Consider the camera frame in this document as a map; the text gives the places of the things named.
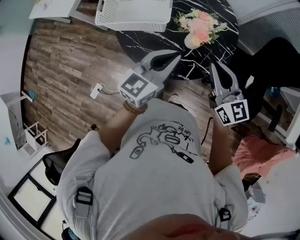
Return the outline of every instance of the shoe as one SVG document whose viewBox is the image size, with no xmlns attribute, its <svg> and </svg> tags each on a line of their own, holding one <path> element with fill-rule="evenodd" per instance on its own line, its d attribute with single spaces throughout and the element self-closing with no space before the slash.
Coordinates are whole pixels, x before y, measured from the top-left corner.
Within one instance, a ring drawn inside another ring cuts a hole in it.
<svg viewBox="0 0 300 240">
<path fill-rule="evenodd" d="M 95 131 L 95 130 L 97 129 L 97 125 L 96 125 L 96 124 L 93 124 L 90 128 L 91 128 L 91 130 L 94 130 L 94 131 Z"/>
<path fill-rule="evenodd" d="M 168 103 L 178 103 L 178 94 L 172 94 L 168 99 Z"/>
</svg>

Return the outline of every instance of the wooden floor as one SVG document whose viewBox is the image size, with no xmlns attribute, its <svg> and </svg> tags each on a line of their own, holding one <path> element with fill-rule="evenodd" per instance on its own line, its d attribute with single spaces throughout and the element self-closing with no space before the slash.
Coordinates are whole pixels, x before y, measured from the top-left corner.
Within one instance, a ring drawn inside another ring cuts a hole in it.
<svg viewBox="0 0 300 240">
<path fill-rule="evenodd" d="M 83 12 L 95 11 L 96 4 L 85 3 Z M 100 29 L 73 19 L 71 24 L 39 20 L 32 36 L 24 76 L 25 91 L 36 94 L 33 103 L 24 102 L 28 124 L 39 121 L 48 129 L 49 146 L 64 150 L 83 138 L 92 124 L 99 128 L 121 107 L 119 95 L 90 97 L 96 83 L 116 90 L 120 77 L 134 66 L 121 49 L 112 30 Z M 173 81 L 165 92 L 172 93 L 195 116 L 202 139 L 210 117 L 210 89 L 198 82 Z M 231 132 L 232 154 L 241 136 Z M 212 124 L 202 146 L 202 158 L 208 160 Z"/>
</svg>

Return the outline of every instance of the black marble table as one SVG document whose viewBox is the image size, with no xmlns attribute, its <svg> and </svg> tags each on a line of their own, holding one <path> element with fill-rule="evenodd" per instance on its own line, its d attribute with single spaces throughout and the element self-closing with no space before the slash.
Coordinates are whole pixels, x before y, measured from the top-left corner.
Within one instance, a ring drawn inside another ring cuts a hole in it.
<svg viewBox="0 0 300 240">
<path fill-rule="evenodd" d="M 219 14 L 218 21 L 227 23 L 229 30 L 218 33 L 214 44 L 205 44 L 190 50 L 184 45 L 188 33 L 179 32 L 174 23 L 177 12 L 189 13 L 191 8 L 209 14 Z M 117 38 L 124 52 L 139 62 L 149 52 L 172 49 L 180 51 L 182 58 L 172 73 L 172 79 L 193 80 L 209 75 L 212 60 L 228 63 L 238 44 L 239 29 L 235 14 L 226 0 L 174 0 L 171 20 L 165 32 L 124 31 L 117 32 Z"/>
</svg>

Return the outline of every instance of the wrist bracelet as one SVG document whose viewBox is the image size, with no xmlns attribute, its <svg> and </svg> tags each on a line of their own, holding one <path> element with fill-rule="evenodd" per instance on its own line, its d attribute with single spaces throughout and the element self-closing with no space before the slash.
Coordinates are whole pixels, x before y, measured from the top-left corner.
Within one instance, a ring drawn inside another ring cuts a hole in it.
<svg viewBox="0 0 300 240">
<path fill-rule="evenodd" d="M 129 103 L 128 101 L 125 101 L 123 103 L 123 106 L 128 112 L 131 112 L 135 115 L 140 115 L 140 114 L 144 113 L 147 109 L 147 105 L 145 105 L 141 108 L 137 108 L 137 107 L 133 106 L 131 103 Z"/>
</svg>

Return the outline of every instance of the black buckle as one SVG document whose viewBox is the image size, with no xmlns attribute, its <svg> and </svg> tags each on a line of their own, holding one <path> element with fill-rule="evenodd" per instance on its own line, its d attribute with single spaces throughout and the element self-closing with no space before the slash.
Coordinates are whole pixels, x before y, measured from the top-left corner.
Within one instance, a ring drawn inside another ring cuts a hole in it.
<svg viewBox="0 0 300 240">
<path fill-rule="evenodd" d="M 230 211 L 227 210 L 226 208 L 221 208 L 219 210 L 219 216 L 220 216 L 221 222 L 225 222 L 225 221 L 228 221 L 231 219 Z"/>
<path fill-rule="evenodd" d="M 88 187 L 78 188 L 76 202 L 85 205 L 93 205 L 93 192 Z"/>
</svg>

